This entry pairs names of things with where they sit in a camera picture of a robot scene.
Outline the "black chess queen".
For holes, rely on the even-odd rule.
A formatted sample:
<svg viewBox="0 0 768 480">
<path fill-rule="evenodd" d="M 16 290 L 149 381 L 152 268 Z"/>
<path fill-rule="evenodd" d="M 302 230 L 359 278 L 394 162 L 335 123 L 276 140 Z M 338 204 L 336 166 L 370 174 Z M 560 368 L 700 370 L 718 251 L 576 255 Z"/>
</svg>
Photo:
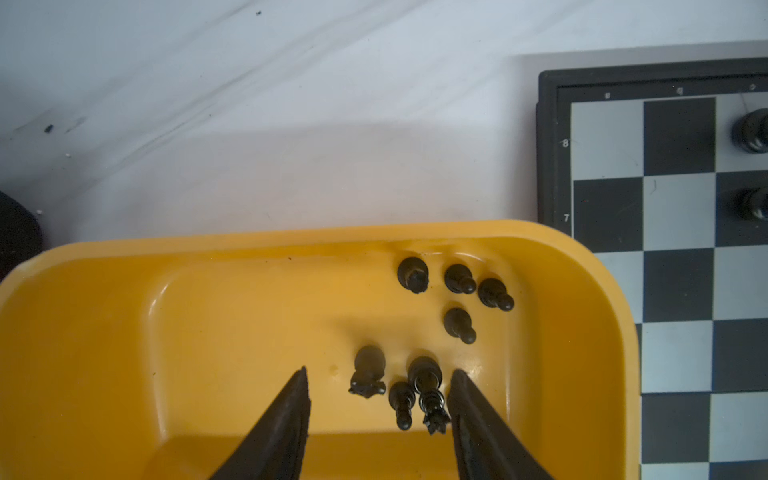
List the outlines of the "black chess queen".
<svg viewBox="0 0 768 480">
<path fill-rule="evenodd" d="M 428 433 L 445 434 L 451 422 L 445 409 L 445 397 L 440 391 L 442 370 L 439 364 L 428 356 L 415 358 L 408 367 L 408 382 L 419 396 L 419 407 L 424 413 L 423 423 Z"/>
</svg>

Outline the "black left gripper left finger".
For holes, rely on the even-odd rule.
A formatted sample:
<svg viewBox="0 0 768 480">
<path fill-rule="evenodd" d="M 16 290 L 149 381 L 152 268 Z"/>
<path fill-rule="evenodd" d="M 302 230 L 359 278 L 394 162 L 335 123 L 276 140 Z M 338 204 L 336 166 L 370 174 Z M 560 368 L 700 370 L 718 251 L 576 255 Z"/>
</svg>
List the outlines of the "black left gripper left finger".
<svg viewBox="0 0 768 480">
<path fill-rule="evenodd" d="M 297 370 L 214 479 L 297 479 L 308 439 L 311 411 L 308 376 Z"/>
</svg>

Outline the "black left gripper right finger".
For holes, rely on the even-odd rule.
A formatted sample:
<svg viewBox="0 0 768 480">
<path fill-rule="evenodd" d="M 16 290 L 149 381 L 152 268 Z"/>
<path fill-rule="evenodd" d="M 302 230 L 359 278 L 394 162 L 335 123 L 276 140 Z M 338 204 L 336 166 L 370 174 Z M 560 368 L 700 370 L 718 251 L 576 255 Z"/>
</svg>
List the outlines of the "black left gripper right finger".
<svg viewBox="0 0 768 480">
<path fill-rule="evenodd" d="M 469 375 L 453 372 L 447 405 L 461 479 L 548 479 Z"/>
</svg>

